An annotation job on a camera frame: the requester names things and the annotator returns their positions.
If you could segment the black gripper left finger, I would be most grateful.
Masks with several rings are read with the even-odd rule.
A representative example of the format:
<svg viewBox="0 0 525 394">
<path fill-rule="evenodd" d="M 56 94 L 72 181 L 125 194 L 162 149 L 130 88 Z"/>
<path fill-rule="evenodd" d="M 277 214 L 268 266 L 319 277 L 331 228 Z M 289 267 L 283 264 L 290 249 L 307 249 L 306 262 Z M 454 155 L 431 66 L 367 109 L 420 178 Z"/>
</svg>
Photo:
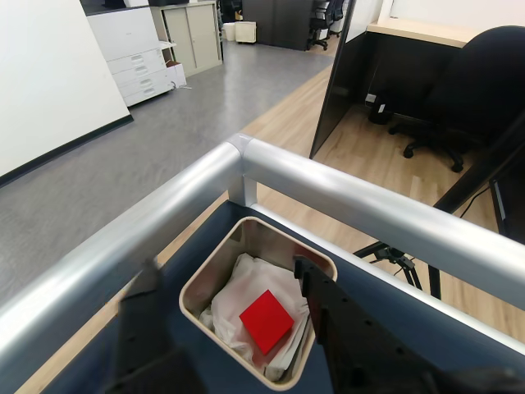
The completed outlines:
<svg viewBox="0 0 525 394">
<path fill-rule="evenodd" d="M 163 280 L 149 259 L 118 305 L 116 363 L 108 393 L 196 393 L 198 375 L 171 338 Z"/>
</svg>

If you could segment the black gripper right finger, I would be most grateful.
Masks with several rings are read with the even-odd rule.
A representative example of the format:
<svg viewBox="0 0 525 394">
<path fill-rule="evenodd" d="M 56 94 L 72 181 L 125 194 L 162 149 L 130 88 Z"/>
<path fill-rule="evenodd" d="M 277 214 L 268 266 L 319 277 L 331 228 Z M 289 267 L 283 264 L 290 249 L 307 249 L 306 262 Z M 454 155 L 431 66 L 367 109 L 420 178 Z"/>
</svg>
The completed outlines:
<svg viewBox="0 0 525 394">
<path fill-rule="evenodd" d="M 445 372 L 410 350 L 315 263 L 294 257 L 294 277 L 308 301 L 336 393 L 522 393 L 510 369 Z"/>
</svg>

